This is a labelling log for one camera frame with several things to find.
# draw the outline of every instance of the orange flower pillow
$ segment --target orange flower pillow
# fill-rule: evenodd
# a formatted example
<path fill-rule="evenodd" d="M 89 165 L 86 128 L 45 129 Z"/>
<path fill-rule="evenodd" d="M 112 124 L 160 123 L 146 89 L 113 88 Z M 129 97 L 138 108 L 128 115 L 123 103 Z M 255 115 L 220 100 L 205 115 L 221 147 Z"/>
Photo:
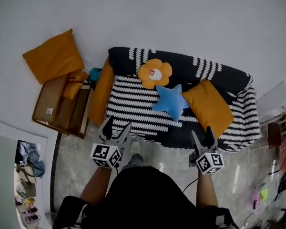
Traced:
<path fill-rule="evenodd" d="M 138 77 L 143 87 L 153 89 L 156 85 L 166 86 L 169 83 L 168 77 L 172 73 L 173 70 L 169 63 L 162 63 L 160 59 L 150 59 L 140 67 Z"/>
<path fill-rule="evenodd" d="M 232 112 L 220 93 L 208 80 L 182 93 L 198 122 L 206 131 L 209 125 L 218 139 L 233 122 Z"/>

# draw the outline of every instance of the blue star pillow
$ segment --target blue star pillow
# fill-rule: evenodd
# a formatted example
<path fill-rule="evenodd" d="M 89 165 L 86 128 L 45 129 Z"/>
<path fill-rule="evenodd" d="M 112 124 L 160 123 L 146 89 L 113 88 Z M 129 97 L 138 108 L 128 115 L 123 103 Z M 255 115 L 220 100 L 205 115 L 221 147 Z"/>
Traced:
<path fill-rule="evenodd" d="M 154 111 L 166 111 L 174 121 L 178 121 L 183 109 L 189 108 L 189 104 L 181 95 L 182 88 L 178 84 L 173 89 L 156 86 L 160 96 L 159 101 L 152 107 Z"/>

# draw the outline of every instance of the blue cloth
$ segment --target blue cloth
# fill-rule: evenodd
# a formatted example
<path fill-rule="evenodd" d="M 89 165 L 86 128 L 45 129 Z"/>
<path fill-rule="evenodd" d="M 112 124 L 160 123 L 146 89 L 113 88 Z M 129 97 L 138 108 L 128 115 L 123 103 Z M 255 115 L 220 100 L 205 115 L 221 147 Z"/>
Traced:
<path fill-rule="evenodd" d="M 88 77 L 88 79 L 89 79 L 91 82 L 97 83 L 97 81 L 99 80 L 99 78 L 100 78 L 100 76 L 101 76 L 101 72 L 102 72 L 102 69 L 92 68 L 92 69 L 89 71 L 89 77 Z"/>
<path fill-rule="evenodd" d="M 178 121 L 183 109 L 189 108 L 189 104 L 181 95 L 182 87 L 180 84 L 173 89 L 163 86 L 156 86 L 160 96 L 159 101 L 152 107 L 154 111 L 166 111 L 174 121 Z"/>
<path fill-rule="evenodd" d="M 42 161 L 36 161 L 34 164 L 30 165 L 33 169 L 33 173 L 35 177 L 40 177 L 44 175 L 46 168 Z"/>
<path fill-rule="evenodd" d="M 36 144 L 28 142 L 20 142 L 18 148 L 20 154 L 23 157 L 23 162 L 28 162 L 29 164 L 34 164 L 39 160 L 39 154 L 36 150 Z"/>
<path fill-rule="evenodd" d="M 46 169 L 44 163 L 39 161 L 39 154 L 36 149 L 36 144 L 20 142 L 18 150 L 23 157 L 23 163 L 27 162 L 28 165 L 33 169 L 34 176 L 42 178 Z"/>

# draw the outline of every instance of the green object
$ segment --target green object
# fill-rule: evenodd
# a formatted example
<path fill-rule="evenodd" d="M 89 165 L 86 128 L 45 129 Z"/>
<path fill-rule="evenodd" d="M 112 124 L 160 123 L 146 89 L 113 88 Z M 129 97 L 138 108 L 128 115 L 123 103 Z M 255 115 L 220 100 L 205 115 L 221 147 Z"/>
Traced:
<path fill-rule="evenodd" d="M 261 200 L 263 202 L 265 202 L 267 200 L 268 192 L 269 192 L 268 187 L 265 187 L 264 189 L 262 189 L 262 191 L 261 191 Z"/>

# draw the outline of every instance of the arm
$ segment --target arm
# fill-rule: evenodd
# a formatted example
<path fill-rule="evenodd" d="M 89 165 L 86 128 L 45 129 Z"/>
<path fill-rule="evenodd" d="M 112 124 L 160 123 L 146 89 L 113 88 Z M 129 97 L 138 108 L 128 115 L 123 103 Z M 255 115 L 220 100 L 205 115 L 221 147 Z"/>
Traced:
<path fill-rule="evenodd" d="M 211 205 L 218 207 L 212 177 L 211 175 L 203 175 L 198 171 L 196 206 L 197 208 L 205 208 Z"/>
<path fill-rule="evenodd" d="M 98 167 L 84 188 L 81 199 L 90 205 L 97 205 L 106 196 L 111 169 Z"/>

